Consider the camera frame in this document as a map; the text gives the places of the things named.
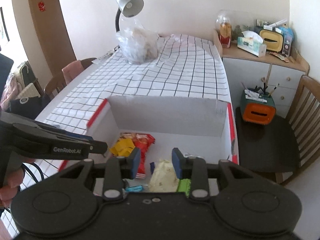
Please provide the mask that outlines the person left hand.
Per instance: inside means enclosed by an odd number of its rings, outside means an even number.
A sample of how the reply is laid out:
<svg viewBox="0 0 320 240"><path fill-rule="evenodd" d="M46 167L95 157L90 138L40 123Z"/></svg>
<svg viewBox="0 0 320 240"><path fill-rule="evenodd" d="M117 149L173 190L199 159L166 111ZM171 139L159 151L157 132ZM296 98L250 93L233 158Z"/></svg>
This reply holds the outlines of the person left hand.
<svg viewBox="0 0 320 240"><path fill-rule="evenodd" d="M20 167L7 176L7 185L1 188L1 207L9 207L12 199L18 193L18 187L22 184L24 178L23 168Z"/></svg>

